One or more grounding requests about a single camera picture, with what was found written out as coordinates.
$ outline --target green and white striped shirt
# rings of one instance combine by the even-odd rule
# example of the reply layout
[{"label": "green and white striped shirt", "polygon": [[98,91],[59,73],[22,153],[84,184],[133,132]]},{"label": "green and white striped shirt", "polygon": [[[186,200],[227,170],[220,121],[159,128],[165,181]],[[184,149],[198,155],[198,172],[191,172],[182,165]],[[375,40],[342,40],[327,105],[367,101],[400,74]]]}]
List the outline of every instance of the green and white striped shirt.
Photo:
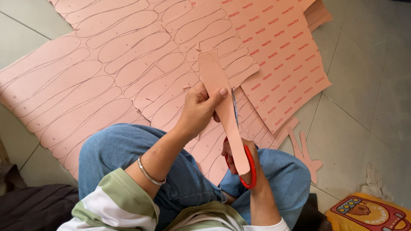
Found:
[{"label": "green and white striped shirt", "polygon": [[[154,231],[159,208],[127,173],[116,169],[76,204],[72,215],[58,231]],[[247,225],[235,209],[218,201],[184,209],[165,230],[289,231],[284,219],[273,226]]]}]

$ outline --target fingernail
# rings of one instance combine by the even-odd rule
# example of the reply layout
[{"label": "fingernail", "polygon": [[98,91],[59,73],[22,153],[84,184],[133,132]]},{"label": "fingernail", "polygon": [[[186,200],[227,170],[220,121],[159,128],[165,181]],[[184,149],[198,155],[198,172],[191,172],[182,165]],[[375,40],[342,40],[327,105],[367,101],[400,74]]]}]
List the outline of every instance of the fingernail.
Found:
[{"label": "fingernail", "polygon": [[227,90],[227,88],[221,88],[221,90],[220,90],[220,94],[221,94],[222,96],[226,96],[228,92],[229,92],[229,91]]}]

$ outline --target blue jeans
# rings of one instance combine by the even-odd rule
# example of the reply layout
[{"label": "blue jeans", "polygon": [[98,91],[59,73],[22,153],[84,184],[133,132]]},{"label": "blue jeans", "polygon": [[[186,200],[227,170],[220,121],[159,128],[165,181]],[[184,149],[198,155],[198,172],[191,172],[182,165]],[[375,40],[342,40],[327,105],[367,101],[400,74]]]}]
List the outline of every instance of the blue jeans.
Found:
[{"label": "blue jeans", "polygon": [[[80,151],[80,199],[93,192],[106,174],[117,168],[126,169],[164,134],[152,127],[115,124],[92,135]],[[300,160],[285,152],[264,148],[258,154],[278,210],[291,230],[308,198],[310,173]],[[203,176],[194,158],[181,150],[167,182],[154,198],[160,208],[156,231],[166,228],[184,208],[221,201],[222,190],[238,197],[231,206],[250,224],[250,191],[241,184],[238,175],[228,171],[217,187]]]}]

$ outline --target yellow bag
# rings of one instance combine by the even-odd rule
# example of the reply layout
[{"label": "yellow bag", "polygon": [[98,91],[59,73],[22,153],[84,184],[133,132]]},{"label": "yellow bag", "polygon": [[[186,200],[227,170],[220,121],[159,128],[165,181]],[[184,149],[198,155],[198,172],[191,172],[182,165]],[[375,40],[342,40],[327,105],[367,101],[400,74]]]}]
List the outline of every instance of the yellow bag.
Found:
[{"label": "yellow bag", "polygon": [[326,212],[333,231],[409,231],[411,211],[364,193],[354,193]]}]

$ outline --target bracelet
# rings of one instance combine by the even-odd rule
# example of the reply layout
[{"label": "bracelet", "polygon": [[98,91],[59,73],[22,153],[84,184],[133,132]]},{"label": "bracelet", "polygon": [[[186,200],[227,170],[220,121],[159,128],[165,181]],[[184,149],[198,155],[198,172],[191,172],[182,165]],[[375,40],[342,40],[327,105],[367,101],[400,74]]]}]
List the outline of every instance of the bracelet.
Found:
[{"label": "bracelet", "polygon": [[141,171],[143,172],[143,174],[145,175],[145,177],[147,177],[147,179],[149,179],[151,182],[153,182],[156,185],[163,185],[166,182],[165,178],[164,178],[164,181],[158,182],[158,181],[154,180],[153,178],[151,178],[150,175],[147,174],[147,172],[143,168],[143,165],[141,164],[141,159],[140,159],[141,156],[142,155],[139,155],[139,158],[137,159],[137,163],[139,164],[139,167],[140,167]]}]

